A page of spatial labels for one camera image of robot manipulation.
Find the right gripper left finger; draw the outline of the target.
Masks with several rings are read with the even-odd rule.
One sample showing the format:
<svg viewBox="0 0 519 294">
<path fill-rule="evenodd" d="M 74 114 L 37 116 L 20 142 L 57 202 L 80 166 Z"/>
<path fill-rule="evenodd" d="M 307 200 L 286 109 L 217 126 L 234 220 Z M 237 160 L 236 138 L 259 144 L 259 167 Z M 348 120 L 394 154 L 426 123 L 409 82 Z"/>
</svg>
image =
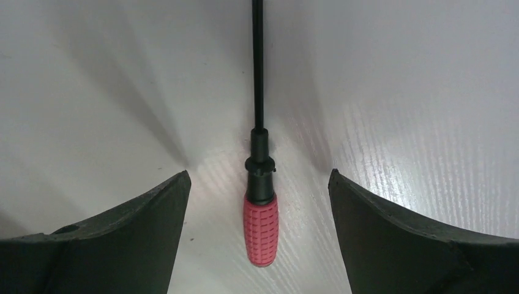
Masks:
<svg viewBox="0 0 519 294">
<path fill-rule="evenodd" d="M 166 293 L 191 188 L 186 171 L 96 216 L 1 240 L 2 293 Z"/>
</svg>

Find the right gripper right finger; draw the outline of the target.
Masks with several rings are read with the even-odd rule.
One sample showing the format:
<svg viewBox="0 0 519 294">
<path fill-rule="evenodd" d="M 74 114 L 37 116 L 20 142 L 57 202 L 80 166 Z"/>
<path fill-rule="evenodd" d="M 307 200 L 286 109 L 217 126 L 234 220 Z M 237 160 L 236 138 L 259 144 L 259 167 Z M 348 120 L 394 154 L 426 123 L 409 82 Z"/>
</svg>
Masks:
<svg viewBox="0 0 519 294">
<path fill-rule="evenodd" d="M 518 240 L 465 230 L 332 170 L 329 198 L 353 293 L 517 293 Z"/>
</svg>

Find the red handled black screwdriver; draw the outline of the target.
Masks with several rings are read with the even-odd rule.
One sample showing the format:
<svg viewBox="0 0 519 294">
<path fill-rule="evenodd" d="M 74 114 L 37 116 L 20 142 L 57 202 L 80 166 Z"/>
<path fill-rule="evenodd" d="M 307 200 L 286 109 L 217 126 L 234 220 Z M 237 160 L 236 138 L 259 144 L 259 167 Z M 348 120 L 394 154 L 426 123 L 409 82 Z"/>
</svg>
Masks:
<svg viewBox="0 0 519 294">
<path fill-rule="evenodd" d="M 274 190 L 275 161 L 269 152 L 269 133 L 264 126 L 264 11 L 263 1 L 252 1 L 254 127 L 250 132 L 250 156 L 245 161 L 247 189 L 243 227 L 247 257 L 252 265 L 267 267 L 277 255 L 279 216 Z"/>
</svg>

